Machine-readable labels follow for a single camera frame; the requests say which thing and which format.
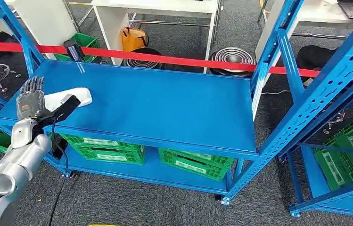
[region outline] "white table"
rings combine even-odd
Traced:
[[[205,59],[209,58],[218,0],[93,0],[91,4],[107,48],[114,50],[122,50],[120,31],[130,26],[128,13],[209,18]],[[112,58],[112,62],[120,65],[122,59]]]
[[[273,3],[272,10],[255,49],[257,60],[259,60],[263,52],[266,41],[268,40],[283,4],[283,0],[277,0]],[[289,38],[298,24],[317,27],[353,28],[353,19],[349,19],[345,16],[344,12],[338,6],[337,0],[304,0],[295,21],[287,33]],[[274,66],[279,58],[280,51],[271,65]]]
[[[13,7],[39,45],[63,45],[76,33],[62,0],[5,0]],[[0,32],[12,32],[0,20]]]

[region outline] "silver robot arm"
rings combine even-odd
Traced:
[[[51,149],[48,136],[33,137],[37,125],[31,118],[17,122],[11,131],[11,145],[0,161],[0,226],[13,224],[19,197]]]
[[[42,86],[43,77],[28,79],[16,98],[20,121],[13,126],[11,145],[0,160],[0,226],[13,224],[19,197],[51,149],[43,128],[65,120],[81,103],[72,95],[56,110],[48,111]]]

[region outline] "retractable belt barrier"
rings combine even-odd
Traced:
[[[67,54],[66,49],[63,46],[36,45],[36,48],[40,53]],[[22,52],[22,46],[18,43],[0,42],[0,51]],[[132,52],[119,51],[119,50],[108,50],[103,48],[82,47],[82,51],[85,55],[91,55],[91,56],[143,60],[143,61],[159,62],[164,64],[172,64],[172,65],[223,68],[223,69],[232,69],[232,70],[242,70],[242,71],[248,71],[248,72],[253,72],[256,67],[256,65],[247,65],[247,64],[220,62],[220,61],[211,61],[211,60],[188,59],[188,58],[179,58],[179,57],[172,57],[172,56],[157,56],[157,55],[144,54],[144,53],[132,53]],[[300,69],[300,68],[298,69],[298,71],[301,77],[310,77],[310,78],[316,77],[319,73],[319,71]],[[286,70],[284,67],[271,67],[269,69],[269,73],[286,74]]]

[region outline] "orange bag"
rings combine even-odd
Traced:
[[[124,27],[121,30],[122,49],[127,52],[143,48],[148,45],[148,36],[142,30],[131,27]]]

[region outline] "stacked metal disc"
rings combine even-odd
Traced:
[[[152,48],[139,48],[132,51],[133,53],[146,53],[152,55],[161,55],[157,50]],[[139,67],[139,68],[151,68],[151,69],[163,69],[164,64],[158,62],[150,62],[144,60],[132,60],[132,59],[124,59],[122,61],[123,66],[128,67]]]
[[[210,59],[213,61],[221,61],[221,62],[231,62],[231,63],[240,63],[240,64],[249,64],[249,65],[256,64],[256,61],[249,53],[236,47],[227,47],[227,48],[220,49],[212,53]],[[220,69],[220,68],[210,68],[210,71],[213,74],[231,75],[234,77],[247,77],[253,74],[252,72],[232,70],[232,69]]]

